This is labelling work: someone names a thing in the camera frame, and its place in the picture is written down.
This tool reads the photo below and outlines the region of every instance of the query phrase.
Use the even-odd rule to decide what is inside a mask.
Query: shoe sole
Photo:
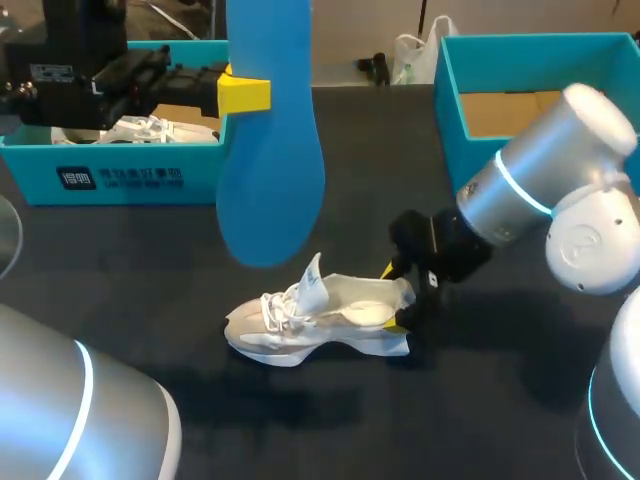
[[[334,341],[349,345],[351,348],[365,355],[376,357],[403,357],[409,355],[409,344],[407,343],[406,335],[394,334],[393,337],[389,338],[373,338],[364,340],[343,339]],[[273,367],[297,367],[304,362],[304,360],[311,355],[316,348],[326,344],[322,343],[320,345],[314,345],[313,347],[305,348],[304,350],[299,350],[287,355],[267,355],[247,352],[236,347],[232,343],[229,343],[229,345],[238,353],[255,360],[256,362],[271,365]]]

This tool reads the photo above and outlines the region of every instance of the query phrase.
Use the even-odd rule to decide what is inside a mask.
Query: yellow clamp
[[[393,270],[393,264],[389,262],[389,265],[387,265],[387,268],[385,268],[384,273],[380,278],[385,278],[387,275],[389,275],[389,272],[391,272],[391,270]],[[392,317],[391,319],[389,319],[389,321],[384,324],[383,328],[393,333],[409,333],[409,330],[401,327],[396,323],[396,317]]]
[[[232,76],[231,65],[218,79],[218,111],[230,113],[271,110],[271,82]]]

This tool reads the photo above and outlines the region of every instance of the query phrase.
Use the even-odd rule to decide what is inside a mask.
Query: glowing blue ring
[[[76,341],[76,344],[82,353],[82,360],[84,362],[84,389],[82,391],[82,400],[80,401],[80,410],[78,410],[76,423],[73,426],[73,430],[71,430],[69,441],[62,451],[58,463],[56,463],[56,466],[53,467],[52,472],[47,477],[47,480],[60,480],[60,478],[62,478],[64,471],[71,462],[73,454],[76,452],[76,448],[78,448],[84,427],[89,418],[89,409],[91,408],[91,399],[93,397],[93,364],[91,363],[91,357],[85,346],[78,341]]]
[[[511,174],[507,170],[507,167],[505,167],[504,163],[502,163],[502,154],[500,153],[500,150],[498,150],[496,152],[496,156],[495,156],[495,159],[494,159],[493,163],[495,163],[496,167],[498,168],[498,170],[500,171],[500,173],[502,174],[504,179],[507,181],[509,186],[511,188],[513,188],[513,190],[525,202],[527,202],[529,205],[531,205],[536,210],[544,213],[545,215],[551,215],[551,209],[550,208],[547,208],[544,205],[542,205],[541,203],[537,202],[531,195],[529,195],[527,192],[525,192],[524,189],[520,185],[518,185],[518,183],[513,179],[513,177],[511,176]]]
[[[607,457],[609,457],[609,460],[611,460],[611,463],[613,463],[616,466],[616,468],[620,470],[620,473],[622,473],[622,475],[624,475],[627,480],[635,480],[629,474],[629,472],[627,472],[624,469],[624,467],[620,465],[620,462],[618,462],[616,458],[613,456],[613,454],[609,451],[609,449],[604,443],[604,440],[602,439],[602,435],[600,435],[600,430],[598,430],[598,426],[596,425],[596,420],[593,417],[593,407],[591,406],[591,386],[593,385],[593,376],[595,375],[595,373],[596,371],[594,369],[593,373],[591,374],[591,380],[589,380],[589,391],[587,392],[587,406],[589,407],[589,417],[591,418],[591,425],[593,426],[593,431],[595,432],[596,437],[598,438],[598,441],[600,442],[600,445],[604,450],[604,453],[606,453]]]

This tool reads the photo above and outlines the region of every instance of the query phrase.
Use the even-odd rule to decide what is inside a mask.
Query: black machine
[[[43,0],[45,20],[19,30],[0,18],[0,114],[28,125],[108,130],[159,103],[218,116],[225,64],[171,67],[169,46],[129,50],[126,0]]]
[[[467,279],[491,259],[493,247],[478,236],[453,207],[427,217],[408,210],[389,227],[397,254],[383,278],[394,280],[418,272],[415,304],[396,315],[399,326],[413,330],[425,315],[440,307],[442,289],[447,283]]]

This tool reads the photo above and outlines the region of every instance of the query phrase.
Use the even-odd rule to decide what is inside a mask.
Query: white sneaker
[[[225,337],[243,355],[294,367],[320,345],[342,342],[366,355],[408,355],[405,334],[385,330],[415,301],[409,282],[333,274],[320,276],[318,253],[284,293],[265,293],[231,312]]]
[[[51,143],[218,143],[216,132],[202,125],[157,117],[122,117],[108,131],[51,129]]]

